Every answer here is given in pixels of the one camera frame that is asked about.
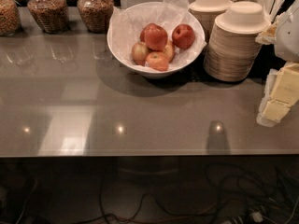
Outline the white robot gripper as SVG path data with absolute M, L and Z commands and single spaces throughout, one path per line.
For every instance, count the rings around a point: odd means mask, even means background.
M 274 127 L 299 101 L 299 0 L 278 15 L 255 41 L 273 45 L 275 55 L 286 61 L 279 70 L 270 70 L 256 118 L 258 124 Z

